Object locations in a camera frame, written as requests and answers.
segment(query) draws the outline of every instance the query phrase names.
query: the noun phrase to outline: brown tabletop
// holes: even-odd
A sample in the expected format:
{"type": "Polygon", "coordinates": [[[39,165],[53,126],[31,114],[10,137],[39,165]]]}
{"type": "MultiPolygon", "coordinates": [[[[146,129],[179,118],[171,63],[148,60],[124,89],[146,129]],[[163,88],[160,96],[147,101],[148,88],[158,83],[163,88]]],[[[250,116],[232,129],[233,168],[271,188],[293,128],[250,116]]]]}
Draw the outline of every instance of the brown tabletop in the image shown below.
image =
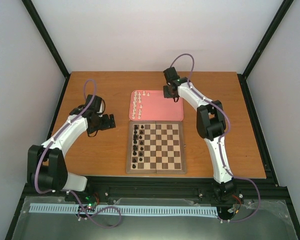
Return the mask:
{"type": "MultiPolygon", "coordinates": [[[[84,104],[83,85],[87,79],[97,83],[97,95],[106,103],[106,114],[114,114],[116,128],[99,131],[95,137],[83,133],[66,154],[67,170],[86,176],[213,177],[213,166],[205,141],[196,129],[196,111],[183,101],[183,134],[187,173],[126,173],[129,107],[134,90],[162,90],[166,80],[162,72],[72,72],[53,133],[84,104]]],[[[230,168],[236,176],[265,178],[266,174],[251,126],[246,104],[235,72],[194,72],[191,81],[205,96],[220,100],[231,122],[225,138],[230,168]]],[[[93,85],[87,86],[92,94],[93,85]]]]}

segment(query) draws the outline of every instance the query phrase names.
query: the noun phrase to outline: chessboard square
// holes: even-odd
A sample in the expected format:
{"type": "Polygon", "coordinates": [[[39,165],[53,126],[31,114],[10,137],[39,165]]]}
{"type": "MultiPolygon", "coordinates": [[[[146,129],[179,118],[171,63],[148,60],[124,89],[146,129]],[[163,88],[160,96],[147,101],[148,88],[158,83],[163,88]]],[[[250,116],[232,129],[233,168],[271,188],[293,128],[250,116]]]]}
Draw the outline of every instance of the chessboard square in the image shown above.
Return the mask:
{"type": "Polygon", "coordinates": [[[163,156],[162,157],[162,162],[163,163],[168,163],[169,161],[168,161],[168,157],[167,156],[163,156]]]}
{"type": "Polygon", "coordinates": [[[173,151],[179,151],[180,152],[180,146],[173,146],[173,151]]]}
{"type": "Polygon", "coordinates": [[[174,169],[181,169],[181,163],[175,163],[174,169]]]}
{"type": "Polygon", "coordinates": [[[174,157],[174,160],[173,160],[175,163],[181,163],[181,157],[179,156],[176,156],[174,157]]]}
{"type": "Polygon", "coordinates": [[[162,163],[162,169],[169,169],[168,163],[162,163]]]}
{"type": "Polygon", "coordinates": [[[143,162],[138,162],[138,169],[144,169],[145,164],[143,162]]]}
{"type": "Polygon", "coordinates": [[[143,169],[150,169],[150,162],[145,162],[144,164],[143,164],[143,169]]]}
{"type": "Polygon", "coordinates": [[[168,163],[168,169],[175,169],[175,164],[174,163],[168,163]]]}
{"type": "Polygon", "coordinates": [[[162,163],[161,162],[157,162],[155,168],[157,170],[162,170],[162,163]]]}

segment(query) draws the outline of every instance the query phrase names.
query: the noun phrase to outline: chessboard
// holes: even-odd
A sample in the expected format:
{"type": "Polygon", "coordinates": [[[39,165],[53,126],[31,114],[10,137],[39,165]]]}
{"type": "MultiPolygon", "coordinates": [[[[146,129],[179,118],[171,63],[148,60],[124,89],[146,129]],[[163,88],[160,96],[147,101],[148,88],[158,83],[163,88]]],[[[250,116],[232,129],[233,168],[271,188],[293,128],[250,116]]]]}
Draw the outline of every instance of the chessboard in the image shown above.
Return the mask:
{"type": "Polygon", "coordinates": [[[127,150],[128,174],[185,174],[181,121],[131,121],[127,150]]]}

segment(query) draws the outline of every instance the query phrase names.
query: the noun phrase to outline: wall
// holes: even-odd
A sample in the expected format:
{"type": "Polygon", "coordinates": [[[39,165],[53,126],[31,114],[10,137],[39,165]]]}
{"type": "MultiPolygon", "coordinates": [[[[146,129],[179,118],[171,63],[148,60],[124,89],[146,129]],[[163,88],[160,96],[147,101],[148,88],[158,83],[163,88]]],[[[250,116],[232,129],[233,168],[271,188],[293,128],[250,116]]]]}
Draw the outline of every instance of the wall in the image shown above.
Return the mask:
{"type": "Polygon", "coordinates": [[[33,0],[71,71],[242,73],[282,0],[33,0]],[[175,65],[188,71],[184,57],[175,65]]]}
{"type": "Polygon", "coordinates": [[[300,221],[300,0],[294,1],[248,85],[280,185],[300,221]]]}
{"type": "Polygon", "coordinates": [[[45,139],[64,79],[21,1],[0,1],[0,240],[45,139]]]}

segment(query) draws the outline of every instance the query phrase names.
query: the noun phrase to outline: dark brown square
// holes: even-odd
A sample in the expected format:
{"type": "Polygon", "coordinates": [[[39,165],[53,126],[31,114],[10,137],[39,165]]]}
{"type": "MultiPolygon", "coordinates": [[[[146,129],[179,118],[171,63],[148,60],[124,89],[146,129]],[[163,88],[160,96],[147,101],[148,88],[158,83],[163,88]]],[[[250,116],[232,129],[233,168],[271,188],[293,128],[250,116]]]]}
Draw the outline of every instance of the dark brown square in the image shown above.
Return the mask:
{"type": "Polygon", "coordinates": [[[168,169],[168,163],[162,163],[162,169],[168,169]]]}
{"type": "Polygon", "coordinates": [[[174,169],[181,169],[181,163],[175,163],[174,169]]]}

